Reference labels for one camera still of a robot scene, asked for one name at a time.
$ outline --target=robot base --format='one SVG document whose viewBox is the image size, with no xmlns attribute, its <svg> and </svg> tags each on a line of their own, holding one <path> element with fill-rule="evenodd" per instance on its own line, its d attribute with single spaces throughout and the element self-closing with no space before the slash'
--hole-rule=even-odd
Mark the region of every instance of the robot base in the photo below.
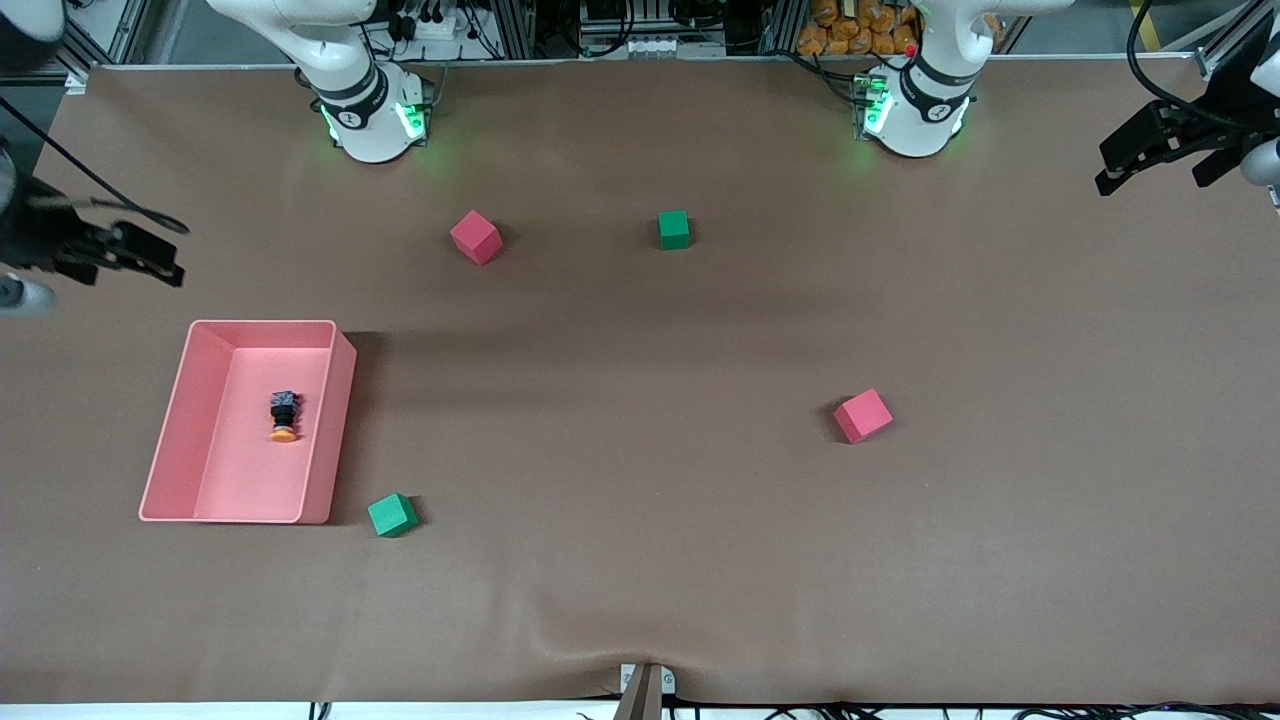
<svg viewBox="0 0 1280 720">
<path fill-rule="evenodd" d="M 415 145 L 425 146 L 431 126 L 435 87 L 394 63 L 378 67 L 387 74 L 387 100 L 364 128 L 343 127 L 324 113 L 334 146 L 361 163 L 387 163 Z"/>
<path fill-rule="evenodd" d="M 869 74 L 854 78 L 854 97 L 867 105 L 854 108 L 854 128 L 859 140 L 872 138 L 890 152 L 905 158 L 927 158 L 946 147 L 963 124 L 969 100 L 955 111 L 947 105 L 942 122 L 928 122 L 920 111 L 901 97 L 900 73 L 881 65 Z"/>
</svg>

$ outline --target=cube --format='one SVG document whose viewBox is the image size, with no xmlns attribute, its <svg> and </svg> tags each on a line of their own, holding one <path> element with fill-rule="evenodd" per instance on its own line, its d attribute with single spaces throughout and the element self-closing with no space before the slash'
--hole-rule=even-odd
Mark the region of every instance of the cube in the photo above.
<svg viewBox="0 0 1280 720">
<path fill-rule="evenodd" d="M 893 421 L 888 407 L 881 400 L 876 388 L 872 388 L 846 402 L 836 410 L 836 421 L 840 429 L 845 430 L 849 442 L 861 442 L 874 433 L 884 429 Z"/>
<path fill-rule="evenodd" d="M 458 246 L 458 250 L 471 258 L 476 265 L 489 263 L 502 250 L 502 236 L 498 234 L 498 228 L 475 210 L 467 213 L 467 217 L 453 225 L 449 234 L 453 236 L 453 243 Z"/>
<path fill-rule="evenodd" d="M 663 250 L 689 247 L 689 215 L 684 210 L 658 213 L 658 247 Z"/>
<path fill-rule="evenodd" d="M 417 512 L 407 497 L 393 492 L 369 506 L 374 530 L 384 538 L 402 536 L 417 527 Z"/>
</svg>

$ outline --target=green cube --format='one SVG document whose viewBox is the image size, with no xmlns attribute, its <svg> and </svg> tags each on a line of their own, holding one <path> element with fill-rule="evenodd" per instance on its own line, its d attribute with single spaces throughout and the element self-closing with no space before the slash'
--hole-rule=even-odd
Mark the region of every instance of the green cube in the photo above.
<svg viewBox="0 0 1280 720">
<path fill-rule="evenodd" d="M 398 492 L 370 505 L 369 519 L 374 521 L 374 530 L 384 538 L 402 536 L 417 527 L 413 505 Z"/>
<path fill-rule="evenodd" d="M 658 213 L 658 246 L 663 250 L 689 247 L 689 215 L 684 210 Z"/>
</svg>

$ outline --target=brown table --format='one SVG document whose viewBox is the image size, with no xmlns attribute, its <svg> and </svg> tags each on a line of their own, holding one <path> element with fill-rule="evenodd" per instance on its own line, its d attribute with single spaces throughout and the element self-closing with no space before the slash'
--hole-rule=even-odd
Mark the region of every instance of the brown table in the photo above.
<svg viewBox="0 0 1280 720">
<path fill-rule="evenodd" d="M 1097 197 L 1123 63 L 980 96 L 906 161 L 788 64 L 458 69 L 431 146 L 365 167 L 287 72 L 95 73 L 54 135 L 195 228 L 188 281 L 0 323 L 0 697 L 573 697 L 652 659 L 703 701 L 1280 701 L 1266 193 Z M 329 525 L 137 520 L 197 318 L 356 343 Z M 897 420 L 844 445 L 868 387 Z M 393 491 L 429 523 L 379 539 Z"/>
</svg>

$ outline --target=pink bin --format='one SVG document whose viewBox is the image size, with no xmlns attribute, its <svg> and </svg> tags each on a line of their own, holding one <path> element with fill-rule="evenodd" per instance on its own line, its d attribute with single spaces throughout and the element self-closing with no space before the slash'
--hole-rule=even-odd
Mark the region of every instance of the pink bin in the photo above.
<svg viewBox="0 0 1280 720">
<path fill-rule="evenodd" d="M 138 518 L 324 523 L 338 475 L 356 348 L 329 320 L 196 320 Z M 271 393 L 301 396 L 278 443 Z"/>
</svg>

